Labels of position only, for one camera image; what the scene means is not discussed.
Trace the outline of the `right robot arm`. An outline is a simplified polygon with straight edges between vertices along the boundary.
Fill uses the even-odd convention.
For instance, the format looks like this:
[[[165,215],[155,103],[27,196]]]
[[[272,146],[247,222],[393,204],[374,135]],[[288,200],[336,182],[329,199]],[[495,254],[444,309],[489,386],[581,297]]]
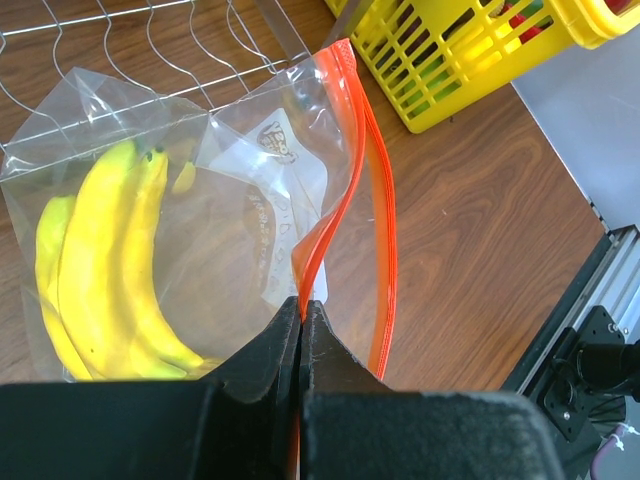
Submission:
[[[627,343],[602,305],[592,307],[582,324],[576,368],[594,394],[628,396],[639,402],[639,341]]]

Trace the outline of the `clear orange zip bag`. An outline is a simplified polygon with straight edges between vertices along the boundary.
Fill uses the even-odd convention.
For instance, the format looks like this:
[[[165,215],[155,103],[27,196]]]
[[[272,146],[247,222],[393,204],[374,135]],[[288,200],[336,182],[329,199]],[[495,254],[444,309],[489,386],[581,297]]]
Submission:
[[[340,341],[385,373],[395,322],[397,240],[389,154],[352,43],[283,68],[218,111],[75,68],[5,149],[1,191],[23,256],[21,296],[39,378],[79,382],[58,359],[34,273],[36,228],[75,195],[110,147],[158,149],[167,179],[153,246],[162,315],[220,364],[289,298],[321,302]]]

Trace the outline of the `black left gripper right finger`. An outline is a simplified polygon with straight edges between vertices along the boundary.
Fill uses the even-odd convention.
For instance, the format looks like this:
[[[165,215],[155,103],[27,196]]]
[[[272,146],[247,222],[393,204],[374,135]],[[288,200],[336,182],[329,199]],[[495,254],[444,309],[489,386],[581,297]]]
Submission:
[[[304,479],[560,479],[548,424],[504,391],[395,391],[307,308],[300,340]]]

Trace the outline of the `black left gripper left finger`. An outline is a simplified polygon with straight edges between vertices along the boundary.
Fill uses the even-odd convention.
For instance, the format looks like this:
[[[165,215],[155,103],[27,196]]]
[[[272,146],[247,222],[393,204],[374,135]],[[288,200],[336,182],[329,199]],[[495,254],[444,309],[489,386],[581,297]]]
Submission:
[[[301,320],[265,329],[195,381],[6,384],[5,479],[292,479]]]

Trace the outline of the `yellow banana bunch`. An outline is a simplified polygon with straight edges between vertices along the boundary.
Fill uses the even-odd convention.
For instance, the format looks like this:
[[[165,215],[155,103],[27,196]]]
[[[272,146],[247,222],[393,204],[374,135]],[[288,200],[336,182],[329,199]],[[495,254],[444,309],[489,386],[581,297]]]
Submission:
[[[40,216],[34,273],[54,351],[77,381],[196,379],[220,365],[187,347],[159,308],[153,246],[168,158],[132,140],[104,152],[75,195]]]

